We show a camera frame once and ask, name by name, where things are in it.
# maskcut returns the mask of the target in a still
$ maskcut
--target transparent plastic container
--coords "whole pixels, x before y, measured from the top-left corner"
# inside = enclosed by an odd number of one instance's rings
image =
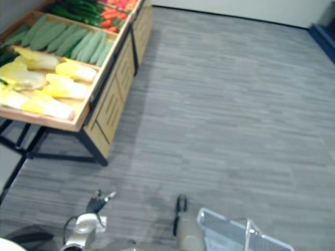
[[[197,222],[204,232],[207,251],[294,251],[290,245],[263,234],[252,220],[245,220],[246,225],[242,225],[200,209]]]

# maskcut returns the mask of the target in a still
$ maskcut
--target baseboard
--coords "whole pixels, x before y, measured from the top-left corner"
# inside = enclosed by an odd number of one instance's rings
[[[280,22],[265,21],[265,20],[260,20],[260,19],[256,19],[256,18],[240,17],[240,16],[226,15],[226,14],[221,14],[221,13],[204,12],[204,11],[201,11],[201,10],[182,9],[182,8],[160,6],[160,5],[153,5],[153,7],[156,7],[156,8],[165,8],[165,9],[176,9],[176,10],[181,10],[181,11],[184,11],[184,12],[196,12],[196,13],[207,14],[207,15],[214,15],[214,16],[234,17],[234,18],[251,20],[251,21],[257,21],[257,22],[265,22],[267,24],[282,25],[282,26],[288,26],[288,27],[296,28],[296,29],[308,30],[307,28],[300,27],[300,26],[286,25],[286,24],[282,24]]]
[[[335,41],[327,34],[326,30],[320,25],[312,25],[308,32],[335,64]]]

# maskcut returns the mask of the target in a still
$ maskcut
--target wooden produce display stand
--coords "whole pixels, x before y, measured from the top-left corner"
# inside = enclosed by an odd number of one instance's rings
[[[36,22],[38,17],[43,15],[43,7],[52,2],[54,1],[48,0],[43,2],[40,6],[28,13],[27,16],[17,21],[1,35],[1,40],[3,41],[23,22],[32,25]],[[102,30],[63,17],[50,14],[46,14],[46,16],[48,20],[77,24],[89,30]],[[114,44],[102,67],[90,65],[90,67],[97,70],[97,75],[94,81],[88,84],[89,91],[85,99],[80,101],[70,99],[61,100],[75,110],[75,118],[73,120],[38,115],[36,113],[24,112],[4,106],[0,107],[0,116],[6,119],[0,127],[0,142],[22,155],[12,176],[5,185],[4,191],[10,187],[27,158],[42,157],[82,162],[98,162],[103,166],[108,164],[106,158],[113,142],[114,134],[133,78],[139,65],[142,63],[143,55],[150,38],[151,28],[151,1],[138,0],[136,7],[128,16],[119,34],[106,31],[107,39],[114,40]],[[17,142],[12,142],[2,135],[13,120],[26,123]],[[41,127],[28,148],[24,149],[21,147],[21,144],[31,124],[37,124]],[[93,157],[39,153],[38,146],[48,133],[75,136],[89,150]]]

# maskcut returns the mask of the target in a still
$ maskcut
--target wooden crate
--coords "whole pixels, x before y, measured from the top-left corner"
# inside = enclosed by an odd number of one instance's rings
[[[141,65],[146,51],[152,29],[152,5],[151,0],[138,1],[137,7],[133,10],[133,28],[135,37],[135,46],[138,63]]]
[[[56,2],[56,0],[46,0],[46,1],[42,2],[40,5],[38,5],[38,6],[35,8],[35,10],[36,10],[36,11],[39,11],[39,12],[42,12],[42,13],[45,13],[44,9],[45,9],[49,4],[52,4],[52,3],[54,3],[54,2]],[[106,7],[109,7],[109,8],[117,8],[117,7],[114,6],[114,5],[106,4],[106,3],[101,2],[101,1],[98,1],[98,2],[99,2],[99,4],[104,5],[104,6],[106,6]],[[74,22],[77,23],[77,24],[84,24],[84,23],[82,23],[82,22],[77,22],[77,21],[75,21],[75,20],[73,20],[73,19],[70,19],[70,20],[71,20],[71,21],[74,21]],[[114,34],[114,35],[116,35],[116,36],[118,35],[118,33],[114,33],[114,32],[111,32],[111,31],[105,31],[105,32]]]
[[[15,24],[13,24],[11,27],[9,27],[7,30],[5,30],[5,32],[2,33],[1,35],[1,40],[5,40],[13,31],[15,31],[24,22],[32,26],[42,15],[43,13],[41,12],[36,12],[36,11],[30,12],[24,18],[20,19]],[[51,14],[45,14],[45,15],[47,17],[47,21],[63,22],[63,23],[66,23],[67,25],[77,24],[78,26],[89,29],[91,31],[101,30],[97,27],[86,25],[81,22],[76,22],[70,19],[58,17],[58,16],[51,15]],[[113,40],[115,41],[115,43],[117,43],[118,35],[115,33],[107,32],[107,40],[109,41]],[[106,62],[108,62],[108,60],[112,56],[114,48],[115,46],[112,47],[109,55],[107,56],[105,60],[104,65],[106,65]],[[79,131],[83,125],[83,122],[88,112],[90,111],[88,102],[90,100],[92,93],[94,92],[96,88],[96,85],[100,81],[100,76],[101,76],[102,71],[104,70],[104,65],[103,67],[100,68],[95,65],[89,65],[89,64],[85,64],[79,61],[76,61],[76,62],[78,64],[92,67],[95,70],[97,70],[98,73],[92,83],[85,83],[86,85],[88,85],[89,91],[87,92],[84,100],[75,100],[75,99],[69,99],[69,98],[58,99],[59,101],[68,104],[74,109],[75,117],[72,120],[59,119],[59,118],[46,116],[46,115],[39,115],[36,113],[25,112],[25,111],[21,111],[18,109],[8,108],[8,107],[3,107],[3,106],[0,107],[1,117],[8,118],[8,119],[14,119],[14,120],[22,121],[22,122],[27,122],[27,123],[34,123],[34,124],[38,124],[41,126],[48,126],[48,127],[67,130],[67,131]]]
[[[145,0],[139,0],[136,9],[139,10],[139,6],[142,1]],[[52,2],[54,2],[54,0],[47,0],[37,7],[37,9],[42,10],[47,4]],[[39,124],[67,131],[80,131],[83,129],[102,155],[107,157],[122,114],[124,103],[127,100],[127,96],[131,88],[133,75],[135,73],[135,63],[133,59],[134,51],[131,34],[128,33],[124,40],[124,36],[128,32],[128,24],[134,21],[135,47],[137,49],[139,63],[142,62],[152,27],[151,2],[149,0],[145,1],[143,7],[140,11],[138,11],[139,15],[135,14],[136,9],[128,16],[126,24],[123,26],[119,34],[107,32],[108,38],[113,39],[115,42],[102,67],[99,68],[93,66],[98,70],[98,74],[95,77],[94,82],[90,85],[90,91],[87,94],[87,97],[85,97],[81,103],[75,105],[67,103],[65,100],[67,104],[75,107],[76,116],[72,121],[37,115],[29,112],[22,112],[20,110],[7,107],[0,108],[0,115],[13,120]],[[5,39],[24,21],[27,21],[32,25],[37,18],[40,17],[40,15],[42,15],[41,12],[29,13],[27,17],[22,18],[20,21],[16,22],[9,29],[7,29],[2,34],[2,39]],[[101,30],[97,27],[51,14],[47,14],[47,18],[48,20],[62,21],[67,24],[77,24],[91,30]],[[114,60],[116,55],[116,63],[114,67],[110,69],[110,62]],[[98,97],[95,109],[90,111],[89,100],[100,84],[102,84],[101,95]],[[84,124],[88,114],[90,114],[90,119]]]

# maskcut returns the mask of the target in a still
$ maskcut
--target white wall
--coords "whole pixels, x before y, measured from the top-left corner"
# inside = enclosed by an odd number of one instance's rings
[[[0,0],[0,32],[22,18],[43,0]]]
[[[154,5],[248,17],[308,28],[332,0],[153,0]]]

